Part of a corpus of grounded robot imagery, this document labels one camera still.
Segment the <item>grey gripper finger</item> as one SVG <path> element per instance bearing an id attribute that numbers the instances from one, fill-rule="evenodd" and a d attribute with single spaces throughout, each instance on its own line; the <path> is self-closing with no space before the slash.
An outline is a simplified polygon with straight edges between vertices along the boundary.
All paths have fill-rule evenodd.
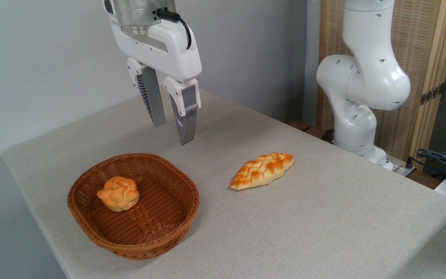
<path id="1" fill-rule="evenodd" d="M 165 124 L 166 116 L 155 69 L 133 58 L 128 59 L 127 66 L 133 85 L 139 90 L 154 127 Z"/>
<path id="2" fill-rule="evenodd" d="M 163 85 L 170 94 L 181 145 L 185 145 L 193 141 L 196 132 L 197 109 L 201 107 L 198 82 L 192 79 L 180 83 L 166 77 Z"/>

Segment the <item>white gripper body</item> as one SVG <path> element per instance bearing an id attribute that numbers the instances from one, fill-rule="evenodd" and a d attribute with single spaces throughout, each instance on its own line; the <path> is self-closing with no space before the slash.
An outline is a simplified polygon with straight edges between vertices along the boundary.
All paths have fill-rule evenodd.
<path id="1" fill-rule="evenodd" d="M 181 23 L 161 21 L 148 28 L 147 35 L 135 35 L 110 15 L 110 25 L 119 49 L 133 58 L 178 82 L 190 81 L 202 71 L 195 36 L 187 49 L 187 33 Z"/>

